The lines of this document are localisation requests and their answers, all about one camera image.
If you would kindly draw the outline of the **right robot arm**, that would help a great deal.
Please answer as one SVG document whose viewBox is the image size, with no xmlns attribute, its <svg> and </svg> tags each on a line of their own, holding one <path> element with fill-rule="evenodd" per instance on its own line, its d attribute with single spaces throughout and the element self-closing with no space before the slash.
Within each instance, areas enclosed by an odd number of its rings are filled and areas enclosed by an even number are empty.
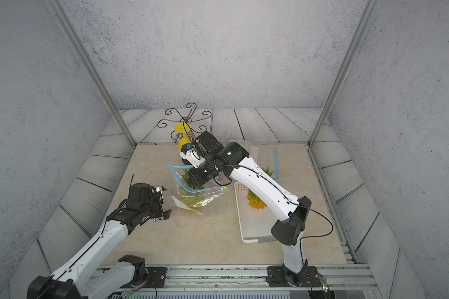
<svg viewBox="0 0 449 299">
<path fill-rule="evenodd" d="M 230 181 L 238 181 L 257 195 L 276 216 L 272 236 L 283 246 L 283 270 L 290 284 L 311 277 L 303 253 L 306 220 L 312 212 L 311 200 L 284 189 L 261 168 L 249 152 L 237 142 L 220 143 L 210 132 L 203 132 L 180 147 L 182 160 L 192 165 L 190 181 L 203 186 L 220 173 Z"/>
</svg>

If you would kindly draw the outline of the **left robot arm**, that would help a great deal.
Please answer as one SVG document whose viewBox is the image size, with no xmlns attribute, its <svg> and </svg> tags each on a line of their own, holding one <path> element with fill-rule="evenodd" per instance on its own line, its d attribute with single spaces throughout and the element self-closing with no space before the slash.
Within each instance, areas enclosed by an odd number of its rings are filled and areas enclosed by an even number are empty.
<svg viewBox="0 0 449 299">
<path fill-rule="evenodd" d="M 163 284 L 164 267 L 148 269 L 145 259 L 125 255 L 108 270 L 93 277 L 104 259 L 138 226 L 151 219 L 167 220 L 163 210 L 163 186 L 131 184 L 128 197 L 107 217 L 96 235 L 50 276 L 38 276 L 29 285 L 29 299 L 106 299 L 116 290 L 128 287 L 157 289 Z"/>
</svg>

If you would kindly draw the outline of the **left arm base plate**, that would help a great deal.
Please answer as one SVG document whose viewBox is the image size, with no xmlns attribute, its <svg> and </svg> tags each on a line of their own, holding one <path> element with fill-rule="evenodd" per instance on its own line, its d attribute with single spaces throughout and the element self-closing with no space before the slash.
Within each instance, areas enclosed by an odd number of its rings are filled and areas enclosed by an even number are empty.
<svg viewBox="0 0 449 299">
<path fill-rule="evenodd" d="M 121 289 L 162 289 L 167 276 L 166 267 L 144 267 L 135 271 L 132 280 Z"/>
</svg>

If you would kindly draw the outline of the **zip-top bag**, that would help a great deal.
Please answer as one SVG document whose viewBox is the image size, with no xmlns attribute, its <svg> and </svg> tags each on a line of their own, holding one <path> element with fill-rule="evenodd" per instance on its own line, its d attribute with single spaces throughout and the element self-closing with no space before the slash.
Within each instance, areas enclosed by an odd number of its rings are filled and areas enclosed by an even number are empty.
<svg viewBox="0 0 449 299">
<path fill-rule="evenodd" d="M 206 205 L 226 194 L 227 186 L 220 186 L 212 179 L 204 186 L 191 182 L 192 166 L 167 165 L 171 200 L 176 208 L 203 214 Z"/>
<path fill-rule="evenodd" d="M 260 168 L 279 182 L 278 150 L 274 145 L 261 145 L 239 139 L 231 139 L 231 142 L 237 142 L 241 145 Z"/>
</svg>

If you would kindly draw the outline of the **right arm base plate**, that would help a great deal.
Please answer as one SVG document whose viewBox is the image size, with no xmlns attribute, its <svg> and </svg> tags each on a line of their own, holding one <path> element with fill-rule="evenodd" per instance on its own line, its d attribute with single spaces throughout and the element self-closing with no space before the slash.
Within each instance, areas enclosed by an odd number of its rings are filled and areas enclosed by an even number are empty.
<svg viewBox="0 0 449 299">
<path fill-rule="evenodd" d="M 267 267 L 266 282 L 270 287 L 322 287 L 321 275 L 316 267 L 304 266 L 295 274 L 282 266 Z"/>
</svg>

